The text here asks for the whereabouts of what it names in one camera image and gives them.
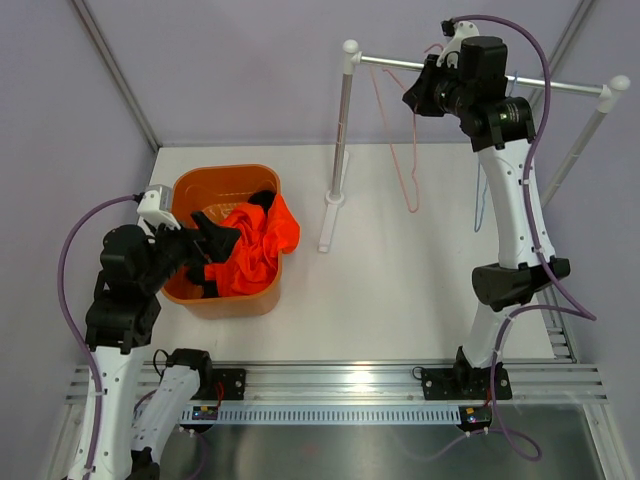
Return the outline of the black shorts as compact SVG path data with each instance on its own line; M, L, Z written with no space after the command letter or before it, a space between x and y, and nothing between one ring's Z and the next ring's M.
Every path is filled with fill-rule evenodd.
M241 232L241 238L226 263L187 270L186 278L202 289L202 298L253 295L272 283L277 263L265 258L262 240L275 197L275 193L269 190L254 193L225 218L224 226L238 227Z

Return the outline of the orange shorts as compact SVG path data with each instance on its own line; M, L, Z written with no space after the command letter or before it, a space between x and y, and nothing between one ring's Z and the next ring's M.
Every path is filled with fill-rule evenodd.
M269 190L239 204L222 225L237 229L240 238L226 263L203 269L206 298L262 292L279 272L279 256L294 252L300 240L300 226L284 198Z

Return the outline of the blue wire hanger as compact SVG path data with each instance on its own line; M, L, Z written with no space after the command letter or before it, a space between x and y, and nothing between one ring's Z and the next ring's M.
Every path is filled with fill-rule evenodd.
M474 216L473 216L473 232L479 233L482 229L484 213L486 209L486 197L488 193L488 179L484 174L481 162L477 162L475 197L474 197Z

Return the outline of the pink wire hanger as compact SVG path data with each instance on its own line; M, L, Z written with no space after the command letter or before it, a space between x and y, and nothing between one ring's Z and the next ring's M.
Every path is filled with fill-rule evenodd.
M421 154L421 127L415 111L401 104L401 96L417 80L422 64L412 69L399 61L371 64L367 73L381 127L384 153L375 194L387 207L412 219L428 211L420 178L426 158Z

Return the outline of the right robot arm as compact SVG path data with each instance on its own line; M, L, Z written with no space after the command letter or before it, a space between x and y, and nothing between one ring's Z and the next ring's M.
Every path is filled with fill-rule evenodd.
M473 269L478 307L471 332L448 368L421 372L428 400L511 398L501 349L517 310L562 279L570 263L557 257L545 233L534 165L536 138L528 101L507 95L508 49L494 36L451 39L427 56L403 101L417 115L455 116L487 178L498 231L498 260Z

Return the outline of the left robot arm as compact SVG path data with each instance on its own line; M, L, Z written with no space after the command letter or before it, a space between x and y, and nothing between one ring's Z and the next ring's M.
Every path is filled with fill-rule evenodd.
M240 238L202 212L192 228L123 225L108 232L80 344L88 354L88 391L71 479L157 479L160 460L188 401L208 396L215 375L208 352L177 349L142 413L138 375L161 306L158 292L185 266L224 263Z

